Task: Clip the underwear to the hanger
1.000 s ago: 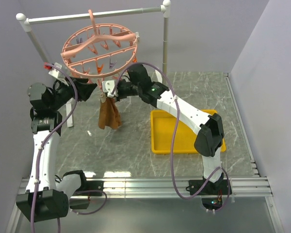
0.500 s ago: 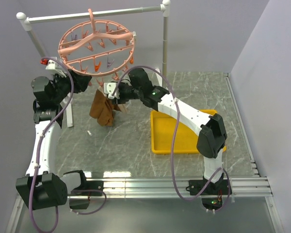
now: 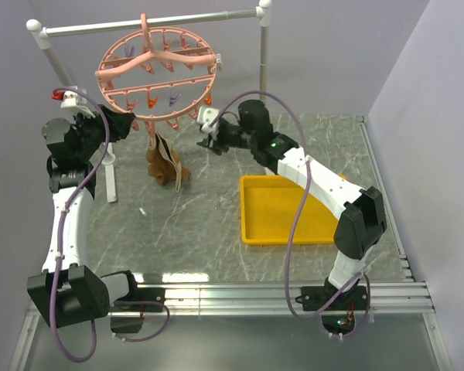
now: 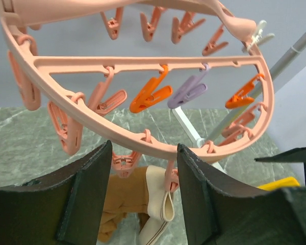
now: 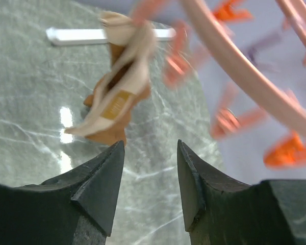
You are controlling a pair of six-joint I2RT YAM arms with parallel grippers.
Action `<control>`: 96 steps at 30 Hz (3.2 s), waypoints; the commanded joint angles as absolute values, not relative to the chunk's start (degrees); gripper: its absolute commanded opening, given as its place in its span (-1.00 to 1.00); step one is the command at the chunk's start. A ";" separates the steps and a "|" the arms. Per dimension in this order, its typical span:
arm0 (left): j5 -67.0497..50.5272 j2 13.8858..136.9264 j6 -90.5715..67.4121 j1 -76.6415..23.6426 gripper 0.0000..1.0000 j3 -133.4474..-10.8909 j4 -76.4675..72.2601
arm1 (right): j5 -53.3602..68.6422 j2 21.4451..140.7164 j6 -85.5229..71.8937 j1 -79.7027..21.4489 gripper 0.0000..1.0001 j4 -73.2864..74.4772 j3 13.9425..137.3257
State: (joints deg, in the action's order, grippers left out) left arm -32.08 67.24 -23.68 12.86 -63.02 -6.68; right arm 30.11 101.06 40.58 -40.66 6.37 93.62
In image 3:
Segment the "pink round clip hanger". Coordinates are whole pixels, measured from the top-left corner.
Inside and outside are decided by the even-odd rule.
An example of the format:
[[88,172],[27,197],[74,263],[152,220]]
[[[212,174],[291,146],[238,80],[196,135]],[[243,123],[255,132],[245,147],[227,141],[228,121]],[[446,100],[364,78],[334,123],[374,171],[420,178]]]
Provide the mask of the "pink round clip hanger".
[[[145,14],[141,28],[115,42],[95,73],[100,92],[121,113],[133,113],[148,132],[164,122],[179,130],[179,119],[196,117],[201,104],[211,105],[216,82],[215,53],[194,32],[175,26],[153,26]],[[149,109],[146,92],[159,96]],[[170,94],[182,94],[169,106]]]

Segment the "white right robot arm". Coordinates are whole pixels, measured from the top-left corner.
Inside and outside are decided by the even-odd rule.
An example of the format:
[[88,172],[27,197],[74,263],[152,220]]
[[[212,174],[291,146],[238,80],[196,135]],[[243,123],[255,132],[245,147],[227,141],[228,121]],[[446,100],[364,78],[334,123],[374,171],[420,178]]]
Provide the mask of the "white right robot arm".
[[196,117],[206,139],[199,145],[220,155],[229,148],[247,149],[254,160],[276,175],[294,182],[303,196],[320,201],[337,221],[334,244],[337,255],[325,280],[322,310],[344,308],[356,294],[370,249],[387,229],[383,195],[346,181],[308,155],[305,146],[274,130],[261,100],[245,100],[238,107],[238,123],[223,111],[201,107]]

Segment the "brown underwear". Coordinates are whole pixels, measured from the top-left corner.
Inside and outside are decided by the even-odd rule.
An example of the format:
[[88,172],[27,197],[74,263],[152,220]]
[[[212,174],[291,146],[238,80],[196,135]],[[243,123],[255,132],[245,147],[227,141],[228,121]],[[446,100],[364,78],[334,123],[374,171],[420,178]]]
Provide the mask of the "brown underwear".
[[174,182],[175,190],[179,192],[191,175],[190,169],[183,164],[172,142],[158,132],[150,137],[145,157],[148,162],[148,175],[161,186]]

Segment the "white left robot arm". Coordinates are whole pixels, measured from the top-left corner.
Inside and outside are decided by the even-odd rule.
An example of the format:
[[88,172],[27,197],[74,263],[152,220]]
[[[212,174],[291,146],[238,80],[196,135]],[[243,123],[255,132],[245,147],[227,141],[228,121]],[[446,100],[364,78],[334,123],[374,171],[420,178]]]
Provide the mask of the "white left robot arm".
[[42,136],[50,152],[46,169],[53,196],[54,220],[49,252],[41,273],[29,277],[27,292],[46,324],[62,328],[107,316],[111,304],[130,311],[144,305],[157,312],[162,288],[140,289],[130,271],[98,277],[87,266],[87,235],[96,177],[93,154],[106,141],[127,138],[133,114],[102,109],[104,117],[78,114],[73,122],[48,121]]

